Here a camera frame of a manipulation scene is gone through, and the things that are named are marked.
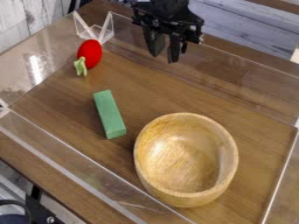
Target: green block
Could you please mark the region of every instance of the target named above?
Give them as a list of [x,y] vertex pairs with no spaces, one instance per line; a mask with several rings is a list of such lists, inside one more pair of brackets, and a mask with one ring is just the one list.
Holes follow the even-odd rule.
[[118,105],[110,90],[94,94],[99,117],[107,133],[107,139],[122,137],[127,133]]

